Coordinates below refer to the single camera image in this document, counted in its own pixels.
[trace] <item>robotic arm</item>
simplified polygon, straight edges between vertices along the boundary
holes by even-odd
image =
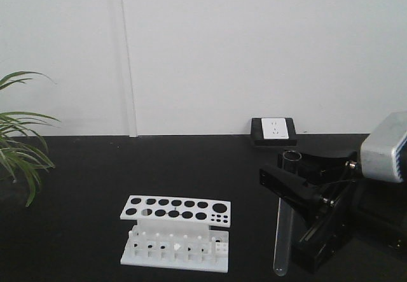
[[[273,268],[287,272],[289,259],[315,272],[355,232],[398,253],[407,249],[407,112],[389,115],[342,157],[296,150],[260,169],[260,183],[280,197]],[[293,211],[307,226],[292,242]]]

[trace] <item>black tabletop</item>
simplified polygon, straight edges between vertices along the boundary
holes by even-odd
[[[298,148],[357,149],[365,135],[302,135]],[[49,137],[57,168],[32,205],[1,217],[0,281],[407,281],[406,263],[359,239],[316,274],[272,271],[277,197],[259,184],[276,149],[248,136]],[[129,195],[231,201],[229,271],[120,265]]]

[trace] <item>green leaf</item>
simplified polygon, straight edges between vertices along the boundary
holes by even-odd
[[[0,85],[0,90],[7,88],[8,86],[14,84],[14,83],[25,83],[26,80],[31,80],[32,78],[21,78],[19,80],[11,80],[8,83],[5,83],[4,85]]]

